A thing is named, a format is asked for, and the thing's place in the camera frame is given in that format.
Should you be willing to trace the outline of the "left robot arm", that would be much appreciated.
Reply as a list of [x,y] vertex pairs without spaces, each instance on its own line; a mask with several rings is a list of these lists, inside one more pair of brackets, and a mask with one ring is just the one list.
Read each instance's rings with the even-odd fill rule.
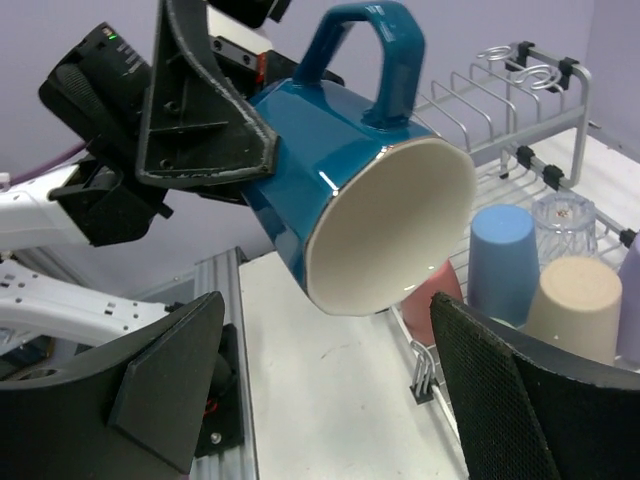
[[166,307],[92,289],[67,266],[38,265],[52,245],[104,247],[144,237],[178,190],[242,204],[276,169],[278,138],[251,105],[288,78],[266,21],[285,1],[162,1],[146,61],[100,23],[54,66],[38,95],[80,143],[1,176],[1,351],[33,340],[96,346],[161,318]]

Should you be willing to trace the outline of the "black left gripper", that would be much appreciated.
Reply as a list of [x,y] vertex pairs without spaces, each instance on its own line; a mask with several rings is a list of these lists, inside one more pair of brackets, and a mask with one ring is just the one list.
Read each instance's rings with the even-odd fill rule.
[[252,100],[296,67],[261,26],[286,9],[162,1],[151,60],[105,22],[56,64],[40,99],[88,155],[50,197],[88,244],[144,237],[171,216],[171,190],[248,206],[243,187],[273,175],[279,141]]

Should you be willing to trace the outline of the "pink plastic cup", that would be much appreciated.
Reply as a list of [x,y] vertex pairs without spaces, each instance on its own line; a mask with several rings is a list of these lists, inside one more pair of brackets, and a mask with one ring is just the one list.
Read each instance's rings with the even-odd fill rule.
[[463,299],[461,286],[450,260],[400,304],[403,321],[409,333],[414,340],[425,346],[435,343],[431,303],[433,296],[438,292],[446,293],[457,300]]

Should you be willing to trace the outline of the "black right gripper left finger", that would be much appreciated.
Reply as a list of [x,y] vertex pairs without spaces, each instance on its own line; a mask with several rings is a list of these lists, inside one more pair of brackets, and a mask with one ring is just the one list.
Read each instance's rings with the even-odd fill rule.
[[183,478],[224,313],[211,292],[43,377],[2,382],[2,478]]

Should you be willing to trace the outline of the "dark blue ceramic mug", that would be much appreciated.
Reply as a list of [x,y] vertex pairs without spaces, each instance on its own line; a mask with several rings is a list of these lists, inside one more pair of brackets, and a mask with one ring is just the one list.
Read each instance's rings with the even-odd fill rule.
[[[357,22],[382,47],[374,100],[324,78]],[[278,134],[278,158],[243,197],[326,314],[366,316],[400,302],[443,265],[469,220],[471,157],[412,120],[425,51],[403,4],[337,5],[293,75],[252,100]]]

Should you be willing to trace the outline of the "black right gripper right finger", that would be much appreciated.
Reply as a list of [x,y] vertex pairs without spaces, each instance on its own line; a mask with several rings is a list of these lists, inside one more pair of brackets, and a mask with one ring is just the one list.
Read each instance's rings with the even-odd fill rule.
[[638,478],[637,373],[565,352],[444,293],[431,318],[470,478]]

